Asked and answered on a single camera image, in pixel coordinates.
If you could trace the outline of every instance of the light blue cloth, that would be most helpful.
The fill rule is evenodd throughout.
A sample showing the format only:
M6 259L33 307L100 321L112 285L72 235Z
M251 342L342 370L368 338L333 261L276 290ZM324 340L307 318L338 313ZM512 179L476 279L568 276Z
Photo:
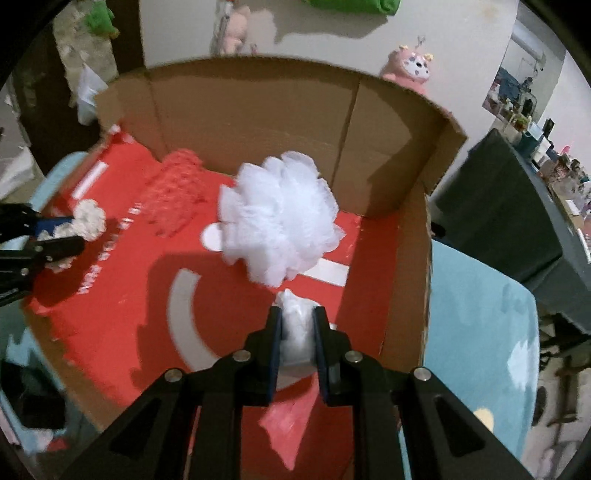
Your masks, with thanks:
M470 410L490 410L495 436L519 459L538 384L534 296L497 270L433 241L429 308L424 366ZM402 436L401 448L410 479Z

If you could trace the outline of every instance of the floor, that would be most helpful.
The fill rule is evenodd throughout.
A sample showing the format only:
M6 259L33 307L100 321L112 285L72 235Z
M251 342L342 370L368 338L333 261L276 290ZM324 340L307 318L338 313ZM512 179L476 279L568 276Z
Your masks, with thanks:
M540 373L538 386L546 388L546 407L542 418L536 426L531 428L526 438L524 454L521 458L521 462L531 475L539 480L551 480L556 477L548 474L547 462L543 462L544 458L549 458L549 449L560 444L568 449L573 447L574 452L576 444L571 446L568 442L580 442L591 427L591 368L579 373L577 421L561 426L548 426L557 415L559 378L556 372L562 366L562 359L553 358L548 367Z

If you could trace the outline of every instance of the red paper mat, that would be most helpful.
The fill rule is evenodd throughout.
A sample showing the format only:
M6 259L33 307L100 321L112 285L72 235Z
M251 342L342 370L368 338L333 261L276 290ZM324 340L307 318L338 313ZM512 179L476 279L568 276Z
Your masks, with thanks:
M219 187L232 185L231 178L204 171L204 201L185 227L163 238L138 202L162 164L120 138L97 162L108 167L81 198L105 210L108 230L71 269L39 275L31 306L51 317L67 359L127 406L166 369L207 368L241 348L249 332L264 326L278 290L250 283L243 263L230 267L202 245L202 231L217 222ZM73 208L81 199L72 198L75 191L63 192L53 206ZM347 235L324 257L349 266L345 288L298 275L279 290L322 304L354 348L377 356L390 308L398 219L339 212L336 223ZM352 455L350 409L324 406L315 375L279 391L269 408L246 408L242 425L248 440L242 442L243 468L269 479L340 478Z

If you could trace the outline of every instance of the cardboard box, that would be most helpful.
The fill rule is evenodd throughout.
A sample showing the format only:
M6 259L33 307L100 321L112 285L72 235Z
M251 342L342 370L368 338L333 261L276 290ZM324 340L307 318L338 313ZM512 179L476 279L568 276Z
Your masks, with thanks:
M269 155L301 151L315 160L342 210L369 218L398 212L380 360L400 371L421 364L431 267L426 194L466 139L449 114L415 92L362 73L252 57L133 72L96 102L104 129L122 122L157 158L189 148L206 168L234 175L243 162L261 164ZM90 161L85 165L67 183L82 178ZM388 239L379 242L387 245ZM364 260L371 261L368 248L353 263ZM359 315L364 313L359 307ZM105 428L117 408L97 399L96 389L65 364L63 347L48 338L45 319L31 315L29 321L73 399Z

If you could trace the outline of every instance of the pink stuffed toy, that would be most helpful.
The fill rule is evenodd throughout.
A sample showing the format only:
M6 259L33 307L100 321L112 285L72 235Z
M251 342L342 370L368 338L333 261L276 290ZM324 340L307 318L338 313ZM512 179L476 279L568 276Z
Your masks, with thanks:
M240 51L246 40L246 29L250 16L251 9L246 5L235 9L230 14L222 41L221 53L223 55L233 55Z
M396 82L397 84L414 90L421 95L425 95L425 83L430 75L431 68L429 62L433 60L433 55L419 55L410 51L406 45L400 45L398 50L390 54L388 65L382 78Z

